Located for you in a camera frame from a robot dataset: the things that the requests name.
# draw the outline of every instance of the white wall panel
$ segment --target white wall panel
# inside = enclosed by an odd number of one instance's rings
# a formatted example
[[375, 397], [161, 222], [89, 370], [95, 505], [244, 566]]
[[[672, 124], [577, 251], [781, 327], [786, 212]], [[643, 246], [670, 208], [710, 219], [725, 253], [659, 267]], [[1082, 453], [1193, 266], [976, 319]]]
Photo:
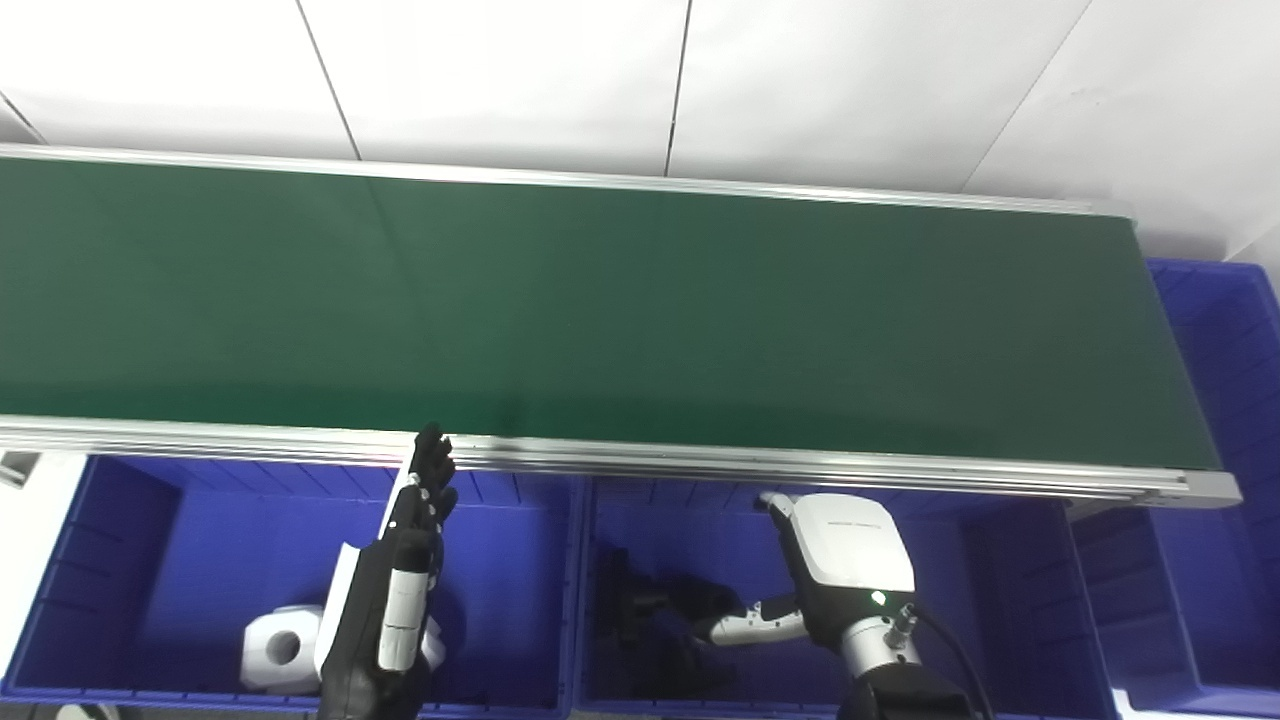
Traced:
[[1132, 204], [1153, 255], [1280, 220], [1280, 3], [1094, 0], [969, 192]]
[[353, 156], [292, 0], [9, 3], [0, 90], [54, 145]]
[[1280, 295], [1280, 224], [1276, 224], [1262, 237], [1247, 245], [1239, 252], [1228, 258], [1239, 263], [1262, 265], [1271, 279], [1271, 290]]
[[685, 0], [305, 0], [361, 155], [662, 173]]
[[0, 97], [0, 142], [35, 142], [36, 136], [31, 135], [27, 126], [18, 115], [9, 109], [9, 105]]
[[1085, 0], [694, 0], [671, 174], [957, 191]]

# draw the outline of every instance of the black cable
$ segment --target black cable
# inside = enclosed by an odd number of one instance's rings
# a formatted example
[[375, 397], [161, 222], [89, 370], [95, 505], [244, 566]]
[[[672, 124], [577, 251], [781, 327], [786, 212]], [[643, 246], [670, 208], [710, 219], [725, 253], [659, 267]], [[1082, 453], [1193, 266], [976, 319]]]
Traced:
[[919, 605], [911, 605], [911, 614], [920, 620], [924, 620], [924, 624], [933, 628], [933, 632], [942, 638], [942, 642], [947, 643], [951, 652], [954, 652], [960, 660], [960, 666], [964, 670], [965, 679], [969, 682], [969, 685], [972, 685], [974, 694], [978, 696], [978, 705], [980, 706], [979, 710], [982, 710], [983, 716], [986, 720], [996, 720], [996, 714], [991, 710], [991, 698], [987, 697], [987, 688], [982, 684], [982, 679], [978, 678], [978, 670], [973, 666], [973, 661], [969, 660], [969, 653], [964, 651], [964, 646], [960, 644], [960, 638], [955, 637], [951, 628], [947, 628], [932, 612]]

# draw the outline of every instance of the robotic hand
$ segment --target robotic hand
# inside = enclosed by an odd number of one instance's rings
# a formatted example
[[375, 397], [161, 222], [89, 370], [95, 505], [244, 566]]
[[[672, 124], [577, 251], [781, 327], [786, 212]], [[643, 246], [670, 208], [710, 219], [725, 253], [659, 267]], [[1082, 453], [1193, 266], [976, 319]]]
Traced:
[[443, 659], [428, 612], [444, 560], [440, 530], [458, 500], [447, 487], [451, 450], [440, 428], [426, 425], [396, 478], [378, 539], [339, 553], [316, 643], [317, 720], [411, 720], [422, 707]]
[[987, 720], [991, 706], [955, 637], [915, 605], [915, 573], [893, 518], [846, 495], [760, 495], [778, 529], [795, 594], [756, 602], [694, 626], [721, 646], [808, 634], [845, 660], [852, 680], [840, 720], [970, 720], [969, 697], [920, 664], [916, 619], [960, 655]]

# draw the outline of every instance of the blue storage crate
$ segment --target blue storage crate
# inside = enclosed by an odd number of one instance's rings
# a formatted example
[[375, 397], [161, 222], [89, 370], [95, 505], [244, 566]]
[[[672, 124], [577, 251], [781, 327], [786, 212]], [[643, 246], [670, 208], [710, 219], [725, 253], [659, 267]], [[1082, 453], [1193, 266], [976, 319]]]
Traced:
[[1138, 708], [1280, 717], [1280, 311], [1256, 265], [1148, 266], [1244, 502], [1076, 524], [1107, 665]]
[[[680, 700], [634, 696], [657, 662], [643, 639], [625, 651], [595, 628], [596, 600], [612, 582], [602, 564], [626, 550], [636, 573], [659, 583], [694, 575], [732, 588], [744, 602], [792, 592], [777, 530], [753, 507], [762, 489], [832, 488], [753, 483], [602, 479], [588, 518], [575, 707], [676, 717], [829, 719], [849, 679], [844, 662], [808, 638], [705, 647], [710, 666], [736, 680]], [[842, 491], [872, 497], [902, 533], [919, 600], [955, 630], [1004, 717], [1108, 720], [1115, 707], [1071, 529], [1052, 500], [919, 491]], [[673, 614], [653, 628], [687, 632]], [[964, 674], [928, 628], [916, 633], [924, 662], [960, 687]]]
[[[338, 548], [378, 533], [394, 470], [92, 457], [3, 694], [314, 710], [239, 684], [244, 626], [324, 605]], [[433, 717], [558, 720], [570, 711], [585, 483], [458, 473], [434, 594], [448, 659]]]

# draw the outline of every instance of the aluminum rail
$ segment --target aluminum rail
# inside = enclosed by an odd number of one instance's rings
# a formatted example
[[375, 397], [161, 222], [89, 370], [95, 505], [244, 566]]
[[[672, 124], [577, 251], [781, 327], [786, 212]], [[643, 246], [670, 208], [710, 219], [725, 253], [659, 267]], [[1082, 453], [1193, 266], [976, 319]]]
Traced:
[[[1169, 507], [1240, 501], [1229, 473], [819, 450], [451, 436], [462, 470], [980, 492]], [[0, 447], [333, 465], [398, 465], [413, 434], [0, 415]]]
[[147, 150], [60, 147], [23, 145], [15, 142], [0, 142], [0, 158], [23, 160], [74, 160], [86, 163], [116, 163], [128, 165], [161, 165], [179, 168], [269, 170], [325, 176], [399, 178], [426, 182], [531, 184], [544, 187], [686, 192], [694, 195], [735, 195], [742, 197], [771, 197], [778, 200], [818, 200], [826, 202], [956, 208], [965, 210], [1005, 210], [1020, 213], [1048, 213], [1059, 215], [1105, 215], [1126, 218], [1130, 222], [1134, 219], [1133, 209], [1125, 202], [1115, 200], [1042, 200], [1032, 197], [997, 197], [987, 195], [861, 190], [849, 187], [813, 187], [694, 178], [559, 173], [545, 170], [506, 170], [495, 168], [424, 165], [415, 163], [384, 163], [374, 160], [312, 160], [301, 158], [266, 158], [256, 155], [210, 155], [202, 152], [155, 152]]

